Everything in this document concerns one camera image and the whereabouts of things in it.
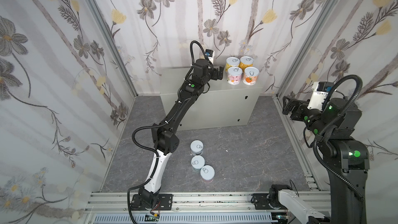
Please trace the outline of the yellow white label can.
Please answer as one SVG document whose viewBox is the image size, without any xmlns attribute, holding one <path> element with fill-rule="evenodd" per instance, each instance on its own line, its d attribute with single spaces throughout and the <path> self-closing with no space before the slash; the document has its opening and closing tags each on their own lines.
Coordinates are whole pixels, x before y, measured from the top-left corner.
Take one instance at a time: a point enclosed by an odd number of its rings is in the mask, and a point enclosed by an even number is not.
<svg viewBox="0 0 398 224">
<path fill-rule="evenodd" d="M 240 59 L 236 58 L 236 57 L 229 57 L 226 59 L 226 71 L 228 71 L 228 69 L 230 67 L 239 67 L 240 65 Z"/>
</svg>

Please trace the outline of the pink label can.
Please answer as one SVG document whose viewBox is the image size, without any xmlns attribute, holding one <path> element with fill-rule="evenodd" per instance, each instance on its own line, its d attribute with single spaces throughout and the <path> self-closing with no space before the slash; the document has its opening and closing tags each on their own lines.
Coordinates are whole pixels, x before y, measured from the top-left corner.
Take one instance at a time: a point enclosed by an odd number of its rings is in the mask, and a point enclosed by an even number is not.
<svg viewBox="0 0 398 224">
<path fill-rule="evenodd" d="M 240 67 L 230 67 L 227 70 L 227 82 L 231 85 L 238 85 L 240 83 L 243 71 Z"/>
</svg>

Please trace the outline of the orange persimmon label can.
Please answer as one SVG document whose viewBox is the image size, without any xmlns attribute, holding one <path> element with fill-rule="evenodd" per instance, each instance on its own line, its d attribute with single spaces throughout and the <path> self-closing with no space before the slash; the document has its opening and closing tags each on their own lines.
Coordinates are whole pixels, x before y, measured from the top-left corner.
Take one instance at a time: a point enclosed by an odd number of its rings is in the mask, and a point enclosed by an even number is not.
<svg viewBox="0 0 398 224">
<path fill-rule="evenodd" d="M 255 67 L 247 67 L 243 73 L 243 83 L 248 86 L 256 84 L 260 71 Z"/>
</svg>

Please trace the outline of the purple label can front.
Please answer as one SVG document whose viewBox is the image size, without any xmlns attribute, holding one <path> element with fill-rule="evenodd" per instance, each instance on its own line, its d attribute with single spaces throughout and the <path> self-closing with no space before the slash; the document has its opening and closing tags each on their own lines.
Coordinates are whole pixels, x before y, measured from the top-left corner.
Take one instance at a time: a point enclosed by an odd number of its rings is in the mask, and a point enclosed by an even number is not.
<svg viewBox="0 0 398 224">
<path fill-rule="evenodd" d="M 200 171 L 201 178 L 206 183 L 211 183 L 215 177 L 215 170 L 210 165 L 205 165 Z"/>
</svg>

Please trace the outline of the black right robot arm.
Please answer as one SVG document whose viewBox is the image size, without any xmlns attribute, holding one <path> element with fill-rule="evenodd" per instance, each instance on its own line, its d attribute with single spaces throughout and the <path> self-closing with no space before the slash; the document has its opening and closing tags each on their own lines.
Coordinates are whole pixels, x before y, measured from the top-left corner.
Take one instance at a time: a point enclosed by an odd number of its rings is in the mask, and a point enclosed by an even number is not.
<svg viewBox="0 0 398 224">
<path fill-rule="evenodd" d="M 307 101 L 283 98 L 283 114 L 305 123 L 314 134 L 308 145 L 327 170 L 330 181 L 331 216 L 311 210 L 288 185 L 273 185 L 269 207 L 287 208 L 303 224 L 365 224 L 365 186 L 370 168 L 367 147 L 351 137 L 362 116 L 355 101 L 362 79 L 348 75 L 336 83 L 315 82 Z"/>
</svg>

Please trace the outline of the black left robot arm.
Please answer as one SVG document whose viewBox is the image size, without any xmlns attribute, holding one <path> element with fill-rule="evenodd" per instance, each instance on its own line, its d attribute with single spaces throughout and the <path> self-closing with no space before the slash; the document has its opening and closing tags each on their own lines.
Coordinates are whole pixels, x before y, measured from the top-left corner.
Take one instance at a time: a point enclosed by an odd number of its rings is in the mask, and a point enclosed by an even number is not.
<svg viewBox="0 0 398 224">
<path fill-rule="evenodd" d="M 131 191 L 138 190 L 140 206 L 150 210 L 156 208 L 160 201 L 159 192 L 167 162 L 179 146 L 179 138 L 176 136 L 176 132 L 181 121 L 199 96 L 205 93 L 205 88 L 210 87 L 209 81 L 221 80 L 223 77 L 222 69 L 214 67 L 202 45 L 196 40 L 190 43 L 190 55 L 191 67 L 182 85 L 177 90 L 177 100 L 170 112 L 159 124 L 139 127 L 132 133 L 132 141 L 137 147 L 154 154 L 147 179 L 142 184 L 127 190 L 127 208 L 131 222 L 134 224 L 136 220 L 132 213 Z M 152 148 L 140 144 L 135 137 L 139 131 L 147 129 L 151 130 L 152 133 Z"/>
</svg>

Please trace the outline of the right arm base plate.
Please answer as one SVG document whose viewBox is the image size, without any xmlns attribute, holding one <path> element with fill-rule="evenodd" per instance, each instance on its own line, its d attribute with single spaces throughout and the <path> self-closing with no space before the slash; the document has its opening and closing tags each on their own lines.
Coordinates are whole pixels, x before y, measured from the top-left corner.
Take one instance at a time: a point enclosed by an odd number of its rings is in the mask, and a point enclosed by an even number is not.
<svg viewBox="0 0 398 224">
<path fill-rule="evenodd" d="M 256 210 L 280 209 L 276 199 L 270 197 L 269 194 L 253 194 L 251 203 L 255 206 Z"/>
</svg>

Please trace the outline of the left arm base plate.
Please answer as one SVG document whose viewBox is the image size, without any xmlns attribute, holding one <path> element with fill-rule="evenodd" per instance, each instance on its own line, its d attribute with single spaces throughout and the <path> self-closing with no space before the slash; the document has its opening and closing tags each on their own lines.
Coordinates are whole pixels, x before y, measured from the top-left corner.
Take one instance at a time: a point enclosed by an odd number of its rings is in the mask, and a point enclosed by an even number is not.
<svg viewBox="0 0 398 224">
<path fill-rule="evenodd" d="M 134 195 L 130 202 L 132 211 L 170 211 L 173 204 L 172 194 L 159 194 L 156 196 Z"/>
</svg>

